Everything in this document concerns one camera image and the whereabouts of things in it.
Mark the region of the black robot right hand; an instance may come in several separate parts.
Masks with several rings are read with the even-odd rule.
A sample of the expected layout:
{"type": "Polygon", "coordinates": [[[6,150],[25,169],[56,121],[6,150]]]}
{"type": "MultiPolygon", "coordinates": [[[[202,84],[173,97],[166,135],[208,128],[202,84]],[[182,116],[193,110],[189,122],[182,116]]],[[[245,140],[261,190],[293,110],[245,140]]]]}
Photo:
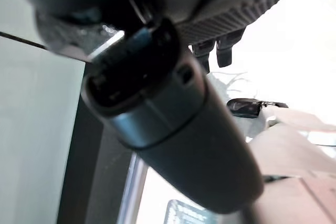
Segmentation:
{"type": "Polygon", "coordinates": [[[189,46],[245,29],[279,0],[28,0],[47,48],[92,64],[81,96],[127,148],[218,214],[264,183],[189,46]]]}

